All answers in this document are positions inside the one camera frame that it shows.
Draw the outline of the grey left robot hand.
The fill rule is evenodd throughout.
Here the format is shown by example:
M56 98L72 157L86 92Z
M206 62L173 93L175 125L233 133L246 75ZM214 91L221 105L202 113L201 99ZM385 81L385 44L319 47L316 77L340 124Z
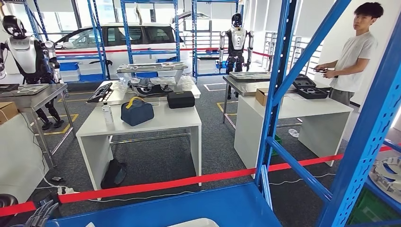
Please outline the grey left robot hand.
M34 212L23 227L43 227L58 206L58 202L48 201Z

